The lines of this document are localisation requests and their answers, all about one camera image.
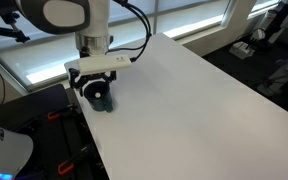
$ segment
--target white table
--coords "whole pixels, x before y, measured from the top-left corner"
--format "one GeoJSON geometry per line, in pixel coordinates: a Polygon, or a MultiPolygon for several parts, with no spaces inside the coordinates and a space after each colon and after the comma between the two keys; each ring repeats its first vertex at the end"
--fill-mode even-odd
{"type": "Polygon", "coordinates": [[[164,35],[111,93],[76,92],[111,180],[288,180],[288,112],[164,35]]]}

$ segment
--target floor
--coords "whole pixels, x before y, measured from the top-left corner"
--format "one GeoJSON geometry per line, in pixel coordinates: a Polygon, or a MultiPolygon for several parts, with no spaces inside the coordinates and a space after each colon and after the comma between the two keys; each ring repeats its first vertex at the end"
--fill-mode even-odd
{"type": "MultiPolygon", "coordinates": [[[[265,81],[273,72],[275,62],[279,59],[288,59],[288,46],[276,43],[268,53],[255,53],[244,60],[232,55],[231,45],[225,46],[204,57],[207,61],[231,75],[238,81],[256,90],[259,83],[265,81]]],[[[286,95],[268,98],[275,104],[288,111],[288,97],[286,95]]]]}

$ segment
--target window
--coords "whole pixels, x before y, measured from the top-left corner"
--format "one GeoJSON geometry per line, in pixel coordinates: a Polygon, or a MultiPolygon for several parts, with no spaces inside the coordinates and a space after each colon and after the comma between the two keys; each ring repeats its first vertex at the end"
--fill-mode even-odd
{"type": "Polygon", "coordinates": [[[252,12],[277,4],[280,0],[257,0],[252,12]]]}
{"type": "MultiPolygon", "coordinates": [[[[220,25],[230,0],[129,0],[149,17],[153,33],[177,38],[220,25]]],[[[143,38],[141,22],[128,10],[112,2],[111,47],[143,38]]],[[[79,58],[74,34],[55,36],[35,28],[24,17],[17,26],[31,38],[25,44],[0,36],[0,63],[28,90],[66,78],[64,63],[79,58]]],[[[8,27],[0,18],[0,27],[8,27]]]]}

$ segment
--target white tabletop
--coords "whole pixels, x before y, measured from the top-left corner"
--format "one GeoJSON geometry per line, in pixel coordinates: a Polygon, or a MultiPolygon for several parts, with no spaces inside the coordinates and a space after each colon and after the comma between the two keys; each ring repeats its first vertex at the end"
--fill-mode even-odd
{"type": "Polygon", "coordinates": [[[164,35],[118,72],[114,112],[76,93],[111,180],[288,180],[288,112],[164,35]]]}

